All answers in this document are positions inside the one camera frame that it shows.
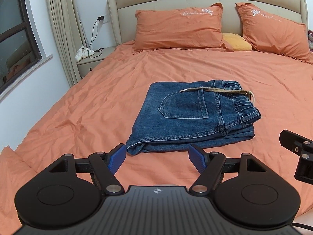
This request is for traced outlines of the yellow pillow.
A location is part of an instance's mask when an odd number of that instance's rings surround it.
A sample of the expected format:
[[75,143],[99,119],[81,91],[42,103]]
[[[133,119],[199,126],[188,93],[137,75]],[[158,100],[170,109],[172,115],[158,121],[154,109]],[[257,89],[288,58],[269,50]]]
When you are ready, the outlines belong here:
[[252,51],[252,45],[247,42],[242,36],[233,33],[223,33],[223,40],[228,42],[234,51]]

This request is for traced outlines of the beige drawstring belt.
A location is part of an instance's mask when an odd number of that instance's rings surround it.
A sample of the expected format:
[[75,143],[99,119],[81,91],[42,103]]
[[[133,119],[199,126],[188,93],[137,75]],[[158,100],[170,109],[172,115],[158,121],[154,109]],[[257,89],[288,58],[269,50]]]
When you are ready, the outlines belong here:
[[248,100],[254,104],[255,102],[255,95],[252,91],[246,91],[243,89],[240,90],[226,90],[226,89],[220,89],[220,88],[209,88],[209,87],[198,87],[198,88],[186,88],[182,89],[179,92],[190,92],[190,91],[198,91],[198,90],[203,90],[206,92],[213,92],[213,93],[229,93],[229,94],[242,94],[248,98]]

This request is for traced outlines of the blue denim jeans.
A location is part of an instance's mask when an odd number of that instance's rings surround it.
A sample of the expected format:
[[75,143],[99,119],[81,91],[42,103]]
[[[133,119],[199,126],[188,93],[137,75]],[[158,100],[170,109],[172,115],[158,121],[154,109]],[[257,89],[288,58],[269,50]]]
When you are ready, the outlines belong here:
[[156,82],[150,85],[143,106],[126,142],[130,155],[142,152],[185,151],[190,144],[207,149],[250,140],[258,109],[242,94],[186,88],[240,90],[237,81]]

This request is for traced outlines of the orange pillow right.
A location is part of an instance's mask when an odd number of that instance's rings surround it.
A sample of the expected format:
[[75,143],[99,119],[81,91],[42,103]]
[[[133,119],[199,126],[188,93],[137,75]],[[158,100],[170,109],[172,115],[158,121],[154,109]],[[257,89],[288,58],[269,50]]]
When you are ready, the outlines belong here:
[[269,52],[311,63],[307,29],[284,17],[266,12],[253,3],[236,3],[243,38],[259,52]]

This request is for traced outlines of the orange pillow left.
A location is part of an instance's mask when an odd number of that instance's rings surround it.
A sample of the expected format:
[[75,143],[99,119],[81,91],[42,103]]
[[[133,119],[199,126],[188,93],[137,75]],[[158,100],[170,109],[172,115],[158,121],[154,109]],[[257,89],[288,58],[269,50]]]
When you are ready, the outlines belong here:
[[223,39],[223,6],[175,10],[137,10],[133,51],[157,49],[222,49],[233,52]]

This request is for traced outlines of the orange pillow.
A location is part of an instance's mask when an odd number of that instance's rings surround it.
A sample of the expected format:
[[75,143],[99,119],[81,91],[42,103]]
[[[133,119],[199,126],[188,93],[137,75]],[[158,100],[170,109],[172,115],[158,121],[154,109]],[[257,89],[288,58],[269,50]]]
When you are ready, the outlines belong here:
[[223,6],[175,10],[137,10],[133,51],[157,49],[222,49],[233,52],[223,39]]
[[307,29],[284,17],[266,12],[253,3],[236,3],[243,38],[259,52],[269,52],[311,63]]

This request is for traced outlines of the beige curtain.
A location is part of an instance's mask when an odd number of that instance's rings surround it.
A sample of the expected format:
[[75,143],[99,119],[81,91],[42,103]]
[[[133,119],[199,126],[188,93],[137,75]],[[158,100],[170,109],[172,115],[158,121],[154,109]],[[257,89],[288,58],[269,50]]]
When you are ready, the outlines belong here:
[[54,40],[66,79],[72,87],[81,80],[75,55],[86,45],[74,0],[47,0]]

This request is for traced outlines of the beige nightstand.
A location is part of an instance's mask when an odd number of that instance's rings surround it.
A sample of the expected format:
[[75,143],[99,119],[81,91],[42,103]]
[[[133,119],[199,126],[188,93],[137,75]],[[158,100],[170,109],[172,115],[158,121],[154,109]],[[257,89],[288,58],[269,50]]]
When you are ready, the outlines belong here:
[[93,70],[99,63],[101,63],[109,54],[115,50],[115,46],[100,49],[91,57],[87,57],[77,63],[77,68],[81,78],[84,78],[91,70]]

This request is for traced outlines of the dark window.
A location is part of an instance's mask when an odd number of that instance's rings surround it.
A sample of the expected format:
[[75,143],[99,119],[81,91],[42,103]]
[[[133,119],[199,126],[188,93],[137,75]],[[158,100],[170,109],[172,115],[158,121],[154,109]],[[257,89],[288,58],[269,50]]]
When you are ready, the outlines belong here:
[[25,0],[1,0],[1,92],[42,55],[32,31]]

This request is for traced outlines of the white cloth on nightstand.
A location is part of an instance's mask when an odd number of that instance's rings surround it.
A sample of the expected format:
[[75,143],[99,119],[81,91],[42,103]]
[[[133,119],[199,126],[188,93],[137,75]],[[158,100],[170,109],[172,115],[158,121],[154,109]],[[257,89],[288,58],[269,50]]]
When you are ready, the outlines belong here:
[[75,61],[76,63],[78,63],[81,60],[86,59],[94,54],[94,50],[86,48],[84,45],[82,45],[75,55]]

